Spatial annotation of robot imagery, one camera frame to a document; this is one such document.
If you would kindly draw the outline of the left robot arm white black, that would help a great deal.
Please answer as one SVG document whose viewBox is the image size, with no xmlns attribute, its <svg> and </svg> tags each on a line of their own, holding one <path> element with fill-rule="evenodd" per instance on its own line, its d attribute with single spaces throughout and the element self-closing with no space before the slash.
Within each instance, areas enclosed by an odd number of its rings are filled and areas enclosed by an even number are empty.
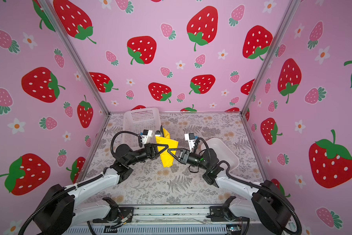
<svg viewBox="0 0 352 235">
<path fill-rule="evenodd" d="M 131 165 L 155 159 L 168 148 L 168 145 L 146 144 L 142 149 L 132 150 L 126 144 L 119 145 L 112 154 L 114 164 L 100 174 L 71 186 L 53 186 L 31 220 L 43 235 L 61 235 L 74 225 L 95 219 L 122 224 L 126 218 L 110 197 L 95 203 L 86 204 L 85 201 L 102 190 L 127 180 L 133 172 Z"/>
</svg>

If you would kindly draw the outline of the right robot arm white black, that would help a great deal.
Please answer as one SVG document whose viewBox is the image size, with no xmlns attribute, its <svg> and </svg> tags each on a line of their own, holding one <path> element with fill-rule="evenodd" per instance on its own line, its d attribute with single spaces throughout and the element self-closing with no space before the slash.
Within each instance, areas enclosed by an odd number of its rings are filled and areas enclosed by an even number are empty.
<svg viewBox="0 0 352 235">
<path fill-rule="evenodd" d="M 302 231 L 300 221 L 292 204 L 280 192 L 279 188 L 269 180 L 253 183 L 229 173 L 230 164 L 219 160 L 213 149 L 206 149 L 198 155 L 185 148 L 171 148 L 167 152 L 181 164 L 205 169 L 203 179 L 207 184 L 217 188 L 231 190 L 248 201 L 258 219 L 270 232 L 281 235 L 299 235 Z"/>
</svg>

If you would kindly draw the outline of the silver spoon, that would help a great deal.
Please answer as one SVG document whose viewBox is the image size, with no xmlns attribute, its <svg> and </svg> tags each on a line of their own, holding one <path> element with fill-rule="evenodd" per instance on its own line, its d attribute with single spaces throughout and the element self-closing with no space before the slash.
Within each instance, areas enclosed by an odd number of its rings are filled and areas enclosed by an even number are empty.
<svg viewBox="0 0 352 235">
<path fill-rule="evenodd" d="M 164 137 L 164 131 L 163 131 L 163 126 L 161 125 L 158 130 L 155 131 L 155 136 L 156 137 Z"/>
</svg>

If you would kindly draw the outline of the yellow paper napkin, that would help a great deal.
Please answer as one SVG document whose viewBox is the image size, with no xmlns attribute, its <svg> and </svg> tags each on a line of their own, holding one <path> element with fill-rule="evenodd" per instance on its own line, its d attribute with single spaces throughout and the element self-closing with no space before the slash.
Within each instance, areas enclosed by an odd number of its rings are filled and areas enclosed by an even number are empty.
<svg viewBox="0 0 352 235">
<path fill-rule="evenodd" d="M 159 145 L 157 148 L 160 152 L 163 167 L 171 167 L 176 151 L 172 150 L 171 153 L 169 153 L 168 150 L 178 148 L 178 141 L 171 139 L 170 133 L 162 125 L 159 130 L 155 131 L 155 139 L 156 143 Z"/>
</svg>

